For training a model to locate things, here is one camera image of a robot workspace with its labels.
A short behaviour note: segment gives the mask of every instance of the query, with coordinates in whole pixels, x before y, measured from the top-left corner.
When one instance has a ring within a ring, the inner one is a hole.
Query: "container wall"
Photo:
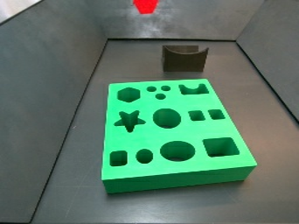
[[[33,216],[105,43],[89,1],[42,1],[0,26],[0,222]]]
[[[0,24],[11,18],[17,13],[26,10],[41,0],[1,0],[0,1]]]
[[[299,2],[266,0],[237,43],[299,120]]]
[[[112,39],[234,40],[262,0],[160,0],[153,14],[138,14],[132,0],[92,1]]]

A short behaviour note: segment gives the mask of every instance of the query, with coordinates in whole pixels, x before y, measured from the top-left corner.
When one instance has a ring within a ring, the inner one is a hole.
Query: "green foam block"
[[[256,165],[206,80],[109,85],[106,193],[244,180]]]

